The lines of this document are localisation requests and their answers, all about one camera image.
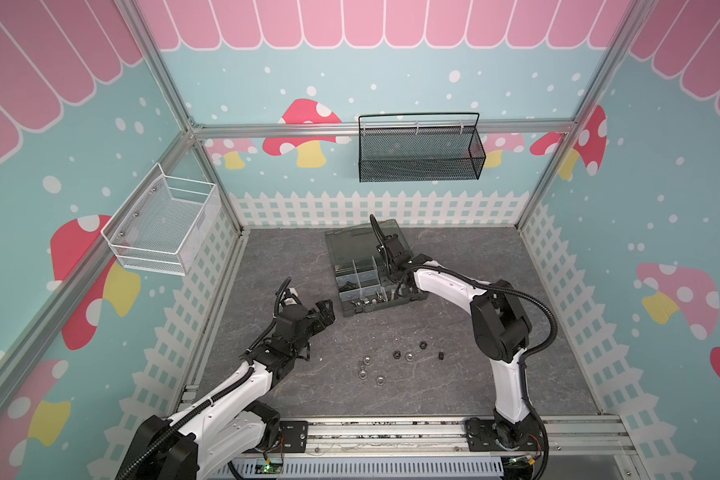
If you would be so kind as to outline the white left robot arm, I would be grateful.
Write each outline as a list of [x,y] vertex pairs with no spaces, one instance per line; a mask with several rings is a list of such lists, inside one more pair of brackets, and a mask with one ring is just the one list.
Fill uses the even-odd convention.
[[308,308],[287,292],[232,375],[188,408],[142,422],[116,477],[206,479],[248,450],[270,449],[279,437],[280,414],[260,398],[296,361],[310,359],[311,338],[334,321],[332,301]]

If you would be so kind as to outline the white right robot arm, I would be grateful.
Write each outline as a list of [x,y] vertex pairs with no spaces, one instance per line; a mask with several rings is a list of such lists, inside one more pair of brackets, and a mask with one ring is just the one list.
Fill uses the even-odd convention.
[[520,302],[522,293],[506,281],[478,281],[426,255],[412,257],[395,235],[379,234],[377,241],[385,269],[398,289],[435,294],[470,315],[474,341],[490,359],[496,399],[491,426],[471,420],[467,432],[507,451],[519,449],[542,425],[527,388],[523,356],[529,350],[532,324]]

